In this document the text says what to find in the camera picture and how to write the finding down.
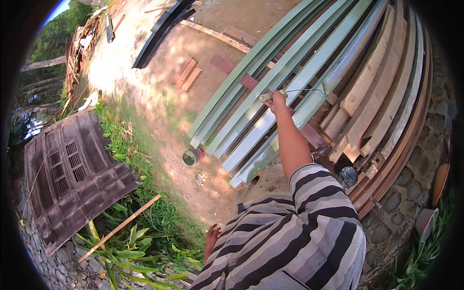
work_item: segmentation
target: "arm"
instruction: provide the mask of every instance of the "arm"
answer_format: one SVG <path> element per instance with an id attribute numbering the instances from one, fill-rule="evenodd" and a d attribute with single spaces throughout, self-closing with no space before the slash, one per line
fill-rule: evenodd
<path id="1" fill-rule="evenodd" d="M 282 95 L 276 89 L 273 89 L 272 93 L 274 94 L 273 99 L 263 103 L 276 115 L 277 128 L 279 129 L 280 158 L 282 159 L 285 177 L 290 179 L 295 170 L 311 163 L 313 158 L 304 137 L 296 128 L 287 109 L 285 104 L 287 94 Z"/>

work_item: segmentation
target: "black metal beam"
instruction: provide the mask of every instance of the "black metal beam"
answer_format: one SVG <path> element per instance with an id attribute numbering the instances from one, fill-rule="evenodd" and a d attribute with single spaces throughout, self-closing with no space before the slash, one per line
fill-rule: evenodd
<path id="1" fill-rule="evenodd" d="M 194 0 L 179 0 L 174 5 L 174 7 L 169 10 L 169 12 L 165 11 L 161 15 L 161 17 L 152 27 L 152 34 L 137 56 L 137 59 L 135 60 L 132 68 L 143 69 L 147 67 L 150 59 L 171 27 L 177 24 L 180 20 L 184 20 L 195 13 L 194 9 L 186 11 L 193 4 L 193 2 Z"/>

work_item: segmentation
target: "paint can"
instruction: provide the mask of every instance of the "paint can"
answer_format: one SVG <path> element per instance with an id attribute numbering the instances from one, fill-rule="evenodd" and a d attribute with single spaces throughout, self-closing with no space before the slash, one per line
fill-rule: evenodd
<path id="1" fill-rule="evenodd" d="M 205 157 L 205 155 L 205 151 L 200 146 L 197 148 L 185 149 L 181 157 L 182 163 L 188 167 L 194 167 Z"/>

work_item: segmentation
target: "wooden grille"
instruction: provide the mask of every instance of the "wooden grille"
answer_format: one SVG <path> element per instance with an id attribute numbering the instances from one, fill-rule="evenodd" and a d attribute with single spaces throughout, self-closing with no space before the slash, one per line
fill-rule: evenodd
<path id="1" fill-rule="evenodd" d="M 89 109 L 53 124 L 26 144 L 25 178 L 47 256 L 137 187 L 132 169 L 116 162 L 105 146 L 108 140 Z"/>

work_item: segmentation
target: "stone wall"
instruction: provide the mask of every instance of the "stone wall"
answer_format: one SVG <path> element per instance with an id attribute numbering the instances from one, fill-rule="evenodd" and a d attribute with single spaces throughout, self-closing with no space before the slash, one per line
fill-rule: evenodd
<path id="1" fill-rule="evenodd" d="M 20 202 L 17 207 L 19 216 L 22 217 L 23 225 L 20 232 L 24 240 L 27 252 L 35 264 L 37 271 L 43 280 L 52 290 L 76 289 L 76 290 L 110 290 L 108 276 L 104 274 L 104 265 L 96 255 L 90 255 L 86 260 L 77 263 L 77 260 L 86 251 L 76 247 L 76 244 L 83 245 L 82 241 L 75 236 L 68 240 L 53 255 L 47 257 L 39 238 L 39 232 L 32 217 L 30 206 L 26 202 L 27 190 L 25 180 L 19 181 Z M 128 274 L 139 276 L 139 273 Z M 165 281 L 179 287 L 184 286 L 179 281 Z M 127 290 L 128 287 L 118 283 L 119 288 Z M 130 285 L 138 290 L 151 290 L 149 284 L 138 283 Z"/>
<path id="2" fill-rule="evenodd" d="M 451 135 L 449 80 L 435 47 L 433 50 L 432 94 L 428 114 L 411 157 L 405 168 L 361 223 L 366 232 L 367 250 L 360 286 L 385 270 L 395 253 L 410 237 L 416 219 L 424 207 L 430 207 L 433 179 L 439 165 L 446 163 Z"/>

